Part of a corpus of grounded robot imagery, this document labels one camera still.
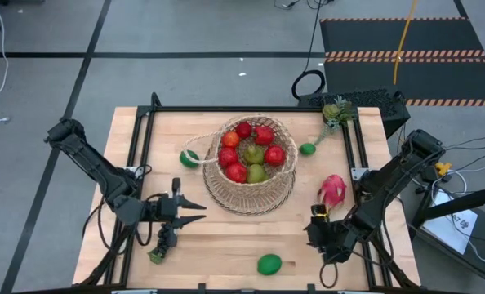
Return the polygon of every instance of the floor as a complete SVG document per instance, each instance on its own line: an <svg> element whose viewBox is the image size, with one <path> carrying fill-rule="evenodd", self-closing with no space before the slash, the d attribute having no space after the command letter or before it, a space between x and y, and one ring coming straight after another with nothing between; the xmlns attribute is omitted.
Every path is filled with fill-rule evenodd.
<svg viewBox="0 0 485 294"><path fill-rule="evenodd" d="M320 17L404 17L411 2L335 0L322 8ZM462 3L485 48L485 0ZM9 123L0 124L0 289L29 209L44 195L33 232L25 231L31 234L30 243L15 283L7 284L14 292L68 287L72 282L95 185L42 142L65 110L73 111L88 140L102 151L113 109L146 105L152 91L164 105L295 105L290 86L305 65L315 14L305 2L283 11L271 0L12 1L0 10L6 49L16 52L0 95L0 116L11 117ZM101 31L95 31L100 15L106 16L105 22ZM453 0L420 0L416 9L416 16L458 15ZM87 51L217 53L132 53L120 58L95 54L90 60L85 59ZM318 28L314 51L323 51ZM291 54L274 57L270 52ZM316 69L319 62L312 59L309 67ZM0 82L3 70L0 59ZM302 82L300 92L308 92L316 83ZM485 107L408 109L412 119L407 132L423 128L445 145L485 134ZM396 138L389 145L393 154ZM460 167L484 154L485 150L451 151L445 159ZM43 172L53 163L49 179ZM485 159L472 167L484 166ZM49 185L40 185L40 180ZM469 189L484 188L485 171L469 174L467 180ZM456 181L449 185L461 187ZM419 201L414 188L403 193L408 217ZM485 292L485 281L447 256L418 239L413 246L426 287Z"/></svg>

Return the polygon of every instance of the dragon fruit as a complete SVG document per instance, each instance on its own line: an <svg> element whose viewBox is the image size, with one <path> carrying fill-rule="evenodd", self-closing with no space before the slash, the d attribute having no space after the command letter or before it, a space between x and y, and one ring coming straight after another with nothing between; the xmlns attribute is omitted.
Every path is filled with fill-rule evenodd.
<svg viewBox="0 0 485 294"><path fill-rule="evenodd" d="M340 203L344 203L346 184L338 175L331 175L324 180L318 190L318 201L326 206L327 211Z"/></svg>

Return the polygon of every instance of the orange and black striped tape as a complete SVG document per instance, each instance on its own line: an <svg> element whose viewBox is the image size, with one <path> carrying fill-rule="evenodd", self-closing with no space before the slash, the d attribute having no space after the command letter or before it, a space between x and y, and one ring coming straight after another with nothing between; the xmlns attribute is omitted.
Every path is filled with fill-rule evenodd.
<svg viewBox="0 0 485 294"><path fill-rule="evenodd" d="M400 57L418 57L418 58L434 58L434 57L482 57L485 56L484 50L416 50L416 51L400 51ZM326 53L326 57L344 57L344 58L370 58L370 57L397 57L396 51L334 51Z"/></svg>
<svg viewBox="0 0 485 294"><path fill-rule="evenodd" d="M390 62L394 58L326 58L326 62ZM485 58L401 58L401 63L485 63Z"/></svg>
<svg viewBox="0 0 485 294"><path fill-rule="evenodd" d="M395 62L396 51L334 51L326 53L326 62ZM483 62L482 50L401 51L399 62Z"/></svg>
<svg viewBox="0 0 485 294"><path fill-rule="evenodd" d="M485 99L408 99L410 106L485 106Z"/></svg>
<svg viewBox="0 0 485 294"><path fill-rule="evenodd" d="M321 19L324 21L389 21L389 20L406 20L405 17L384 17L384 18L331 18ZM414 17L412 20L469 20L463 16L458 17Z"/></svg>

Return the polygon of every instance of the green ball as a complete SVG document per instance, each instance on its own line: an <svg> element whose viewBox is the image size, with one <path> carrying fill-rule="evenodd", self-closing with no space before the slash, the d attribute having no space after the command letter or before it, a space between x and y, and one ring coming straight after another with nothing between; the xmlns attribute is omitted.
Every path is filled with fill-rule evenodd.
<svg viewBox="0 0 485 294"><path fill-rule="evenodd" d="M311 155L314 154L317 150L317 147L311 143L304 143L300 146L299 151L304 155Z"/></svg>
<svg viewBox="0 0 485 294"><path fill-rule="evenodd" d="M281 257L275 254L266 254L257 262L257 271L259 274L271 275L277 273L281 269L281 265L283 265Z"/></svg>
<svg viewBox="0 0 485 294"><path fill-rule="evenodd" d="M195 159L195 160L199 160L199 156L197 156L197 154L192 151L192 150L187 150L188 151L188 154L190 155L191 158ZM199 165L197 163L192 163L185 155L185 152L184 151L181 151L180 152L180 156L179 156L179 160L181 163L183 163L183 165L185 167L190 167L190 168L194 168L194 167L198 167Z"/></svg>

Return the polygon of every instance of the wooden table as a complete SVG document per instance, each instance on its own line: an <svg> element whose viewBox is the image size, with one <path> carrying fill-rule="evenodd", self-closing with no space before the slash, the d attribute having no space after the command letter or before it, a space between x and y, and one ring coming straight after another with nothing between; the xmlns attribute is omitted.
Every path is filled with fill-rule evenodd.
<svg viewBox="0 0 485 294"><path fill-rule="evenodd" d="M112 127L106 145L105 157L116 166L127 162L128 147L135 121L136 108L116 108ZM381 168L390 159L380 113L375 108L359 109L364 144L371 168ZM216 131L228 119L244 115L242 113L191 113L158 112L155 114L153 135L148 156L148 164L153 171L145 178L142 198L171 189L171 179L180 177L182 190L187 199L207 207L206 211L181 210L181 215L206 212L207 217L187 225L178 232L179 243L173 248L162 265L150 262L147 252L156 245L157 238L147 247L135 243L131 258L128 287L131 288L191 288L198 283L206 283L209 289L306 289L314 283L323 289L318 279L322 265L321 256L313 247L307 246L308 237L303 228L310 218L309 206L314 203L322 181L331 174L343 177L350 187L348 163L342 132L329 136L311 157L300 157L296 167L296 183L290 198L278 209L263 216L236 216L223 210L207 192L202 168L188 169L179 162L183 143L192 136ZM323 125L318 113L271 113L288 128L298 145L313 142ZM142 126L140 136L144 134ZM354 145L355 160L358 164L358 151L354 129L349 128ZM140 138L136 162L139 162ZM200 156L204 156L210 145L208 139L190 146ZM100 201L96 190L92 208ZM343 218L354 205L351 189L346 190L345 204L331 213L333 220ZM111 239L115 215L108 209L103 210L105 236ZM408 236L406 220L401 203L394 201L386 210L386 221L394 244L395 261L407 276L420 284ZM147 236L147 225L140 225L143 239ZM73 281L80 282L95 268L106 253L100 241L94 217L87 227L82 242L81 253ZM256 271L257 260L267 253L282 257L283 267L274 276L262 276ZM116 262L114 282L118 281L122 257ZM367 279L363 260L352 255L344 264L338 264L339 280L335 289L366 290ZM381 284L380 269L374 266L377 284ZM334 279L334 269L325 269L324 280L327 284Z"/></svg>

